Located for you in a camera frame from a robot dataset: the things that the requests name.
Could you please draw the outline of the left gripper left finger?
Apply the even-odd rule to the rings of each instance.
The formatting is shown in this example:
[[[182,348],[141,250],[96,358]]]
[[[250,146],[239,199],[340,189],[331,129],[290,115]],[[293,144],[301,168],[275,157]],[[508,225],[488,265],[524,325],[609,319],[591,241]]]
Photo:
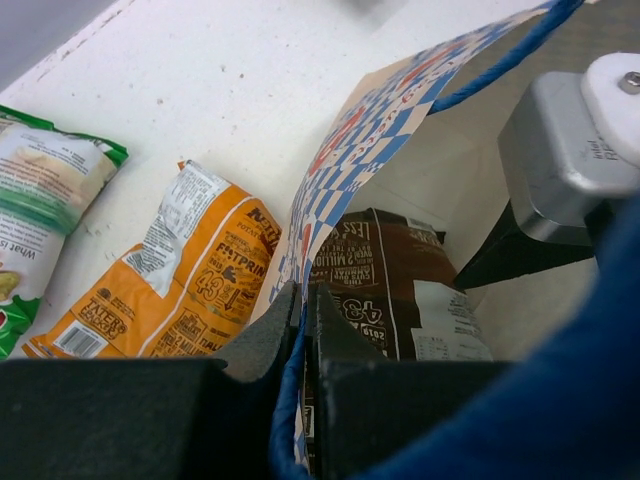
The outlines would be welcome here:
[[[10,360],[5,479],[266,479],[298,288],[204,357]]]

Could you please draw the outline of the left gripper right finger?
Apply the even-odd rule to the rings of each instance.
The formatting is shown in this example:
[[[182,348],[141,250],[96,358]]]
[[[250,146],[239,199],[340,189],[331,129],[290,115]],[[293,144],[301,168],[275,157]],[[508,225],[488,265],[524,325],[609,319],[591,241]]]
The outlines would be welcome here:
[[[389,360],[348,324],[325,285],[309,290],[304,421],[312,474],[345,479],[452,417],[505,362]]]

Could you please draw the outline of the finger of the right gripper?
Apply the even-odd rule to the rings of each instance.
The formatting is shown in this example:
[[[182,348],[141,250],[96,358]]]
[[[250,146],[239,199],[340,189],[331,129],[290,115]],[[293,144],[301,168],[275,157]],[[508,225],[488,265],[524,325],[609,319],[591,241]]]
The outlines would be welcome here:
[[[585,217],[585,226],[586,246],[534,240],[520,230],[508,203],[454,284],[462,290],[478,288],[593,258],[600,239],[600,206]]]

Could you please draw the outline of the orange chips bag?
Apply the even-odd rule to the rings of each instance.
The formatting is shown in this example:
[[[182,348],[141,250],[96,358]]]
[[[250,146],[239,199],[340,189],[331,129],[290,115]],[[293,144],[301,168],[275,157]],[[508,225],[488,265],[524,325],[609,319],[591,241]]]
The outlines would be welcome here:
[[[209,355],[248,324],[280,235],[261,200],[183,162],[144,240],[22,350],[33,358]]]

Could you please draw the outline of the blue checkered paper bag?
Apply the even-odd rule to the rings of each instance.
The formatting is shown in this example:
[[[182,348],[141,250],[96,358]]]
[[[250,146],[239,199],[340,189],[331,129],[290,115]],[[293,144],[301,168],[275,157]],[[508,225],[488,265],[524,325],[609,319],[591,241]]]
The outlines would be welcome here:
[[[303,176],[254,310],[253,323],[296,284],[269,437],[274,478],[310,477],[295,421],[309,290],[325,285],[310,276],[339,220],[374,208],[424,222],[443,233],[457,276],[510,203],[498,137],[527,87],[616,52],[639,56],[637,2],[546,1],[361,79]],[[593,258],[466,290],[453,281],[488,362],[507,368],[452,417],[345,479],[638,477],[639,190],[597,206]]]

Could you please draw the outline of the green cassava chips bag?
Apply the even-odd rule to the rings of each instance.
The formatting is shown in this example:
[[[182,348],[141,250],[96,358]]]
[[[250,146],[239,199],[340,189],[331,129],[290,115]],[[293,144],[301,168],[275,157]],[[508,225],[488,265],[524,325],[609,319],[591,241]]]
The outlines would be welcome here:
[[[125,147],[1,109],[1,357],[36,318],[66,238],[126,162]]]

